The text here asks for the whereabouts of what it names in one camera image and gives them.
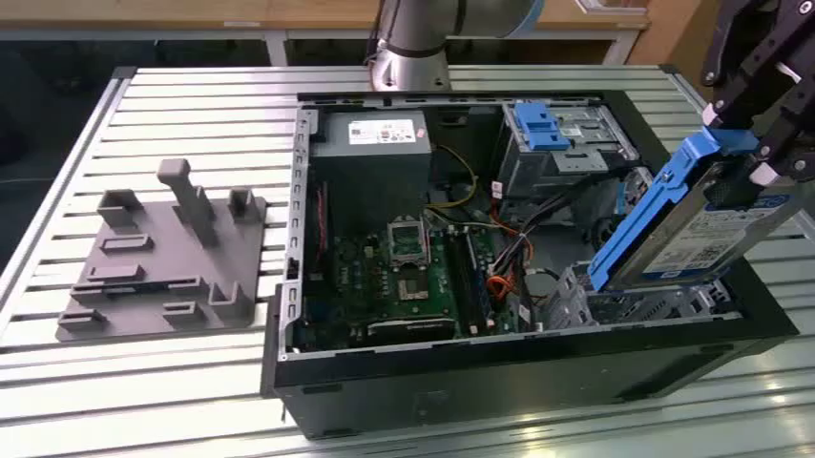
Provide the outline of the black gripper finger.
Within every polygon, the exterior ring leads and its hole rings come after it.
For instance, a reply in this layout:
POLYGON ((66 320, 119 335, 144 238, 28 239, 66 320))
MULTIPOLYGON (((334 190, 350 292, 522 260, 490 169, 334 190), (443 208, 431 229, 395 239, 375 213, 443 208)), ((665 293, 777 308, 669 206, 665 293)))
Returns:
POLYGON ((701 71, 714 90, 705 123, 746 129, 803 80, 803 2, 723 1, 701 71))
POLYGON ((753 114, 761 117, 757 164, 749 180, 758 186, 814 178, 814 54, 798 52, 754 84, 753 114))

